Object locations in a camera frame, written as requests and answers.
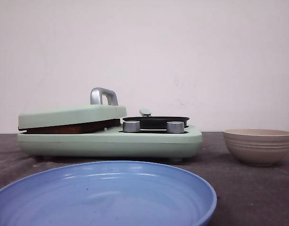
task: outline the gray table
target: gray table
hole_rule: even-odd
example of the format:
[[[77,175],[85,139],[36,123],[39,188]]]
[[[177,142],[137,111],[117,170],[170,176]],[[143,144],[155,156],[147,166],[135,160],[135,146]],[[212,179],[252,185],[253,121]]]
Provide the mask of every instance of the gray table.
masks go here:
[[[61,166],[103,160],[152,161],[173,165],[207,180],[218,204],[210,226],[289,226],[289,155],[272,167],[253,167],[229,154],[222,133],[203,134],[202,150],[182,163],[167,159],[54,157],[20,150],[16,134],[0,134],[0,189],[28,175]]]

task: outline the blue dish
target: blue dish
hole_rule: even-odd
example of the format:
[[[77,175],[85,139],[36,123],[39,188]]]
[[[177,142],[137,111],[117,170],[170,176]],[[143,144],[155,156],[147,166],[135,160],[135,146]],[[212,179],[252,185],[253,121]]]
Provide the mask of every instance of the blue dish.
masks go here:
[[[0,190],[0,226],[203,226],[214,189],[186,170],[139,161],[51,169]]]

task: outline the silver knob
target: silver knob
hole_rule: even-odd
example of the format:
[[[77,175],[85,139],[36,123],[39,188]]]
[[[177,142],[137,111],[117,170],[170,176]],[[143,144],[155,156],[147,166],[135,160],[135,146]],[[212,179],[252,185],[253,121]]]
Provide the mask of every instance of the silver knob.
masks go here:
[[[125,133],[136,133],[140,131],[139,121],[124,121],[123,130]]]
[[[166,125],[168,133],[184,133],[184,122],[182,121],[168,121]]]

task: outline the black frying pan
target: black frying pan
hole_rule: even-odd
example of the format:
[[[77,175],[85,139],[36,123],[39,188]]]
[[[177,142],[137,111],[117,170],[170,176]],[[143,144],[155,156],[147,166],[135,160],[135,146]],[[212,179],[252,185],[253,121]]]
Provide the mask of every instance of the black frying pan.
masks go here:
[[[124,121],[140,121],[141,129],[166,129],[168,121],[182,121],[187,126],[187,117],[152,116],[152,117],[127,117]]]

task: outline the beige bowl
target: beige bowl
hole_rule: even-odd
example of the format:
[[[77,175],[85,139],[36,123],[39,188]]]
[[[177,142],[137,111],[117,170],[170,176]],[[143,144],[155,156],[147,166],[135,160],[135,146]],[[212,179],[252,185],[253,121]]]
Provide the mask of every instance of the beige bowl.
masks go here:
[[[289,152],[289,132],[270,129],[227,129],[223,131],[230,153],[251,165],[269,166]]]

